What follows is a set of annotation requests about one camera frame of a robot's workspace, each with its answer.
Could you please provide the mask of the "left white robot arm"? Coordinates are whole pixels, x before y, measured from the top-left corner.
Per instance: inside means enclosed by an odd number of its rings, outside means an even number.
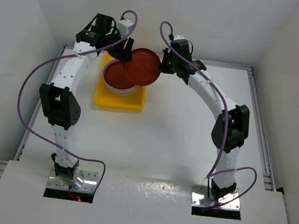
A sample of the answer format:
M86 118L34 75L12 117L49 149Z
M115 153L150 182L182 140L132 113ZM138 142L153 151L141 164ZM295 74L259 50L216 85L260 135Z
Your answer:
M75 145L74 127L81 115L81 108L75 97L76 90L88 67L99 56L101 48L116 59L132 59L134 41L126 36L133 29L134 23L128 19L116 21L107 15L96 15L76 34L72 57L49 84L42 84L39 89L43 114L51 125L58 145L51 156L54 172L70 187L84 182L79 173L79 159L69 154Z

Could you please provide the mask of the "lilac plate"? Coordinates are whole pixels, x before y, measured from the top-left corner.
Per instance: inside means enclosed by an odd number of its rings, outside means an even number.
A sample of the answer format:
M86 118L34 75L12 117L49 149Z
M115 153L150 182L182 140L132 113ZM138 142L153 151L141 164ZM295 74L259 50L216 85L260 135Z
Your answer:
M110 91L111 93L113 93L115 95L119 95L119 96L131 95L131 94L135 93L138 90L137 85L134 85L133 87L128 88L128 89L119 90L119 89L112 88L105 81L104 81L104 83L105 83L105 87L108 89L108 91Z

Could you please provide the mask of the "dark red plate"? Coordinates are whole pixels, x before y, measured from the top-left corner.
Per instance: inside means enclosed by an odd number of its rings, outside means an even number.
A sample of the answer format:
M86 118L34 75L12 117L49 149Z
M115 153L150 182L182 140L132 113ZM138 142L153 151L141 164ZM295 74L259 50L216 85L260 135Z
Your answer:
M125 77L124 63L118 60L112 60L103 70L104 81L115 89L128 89L134 85Z
M123 64L126 79L137 86L148 86L160 75L161 61L152 50L138 48L132 51L132 60Z

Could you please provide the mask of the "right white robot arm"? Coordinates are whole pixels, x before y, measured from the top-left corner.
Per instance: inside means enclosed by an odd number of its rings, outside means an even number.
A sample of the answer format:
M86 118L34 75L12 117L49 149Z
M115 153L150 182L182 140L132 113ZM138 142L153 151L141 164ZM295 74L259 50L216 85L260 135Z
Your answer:
M192 60L188 40L170 35L169 41L169 48L163 51L160 71L181 78L202 98L216 120L211 139L217 148L217 159L209 171L211 189L208 195L212 201L220 202L236 190L237 156L248 138L250 110L228 98L211 80L206 66L199 60Z

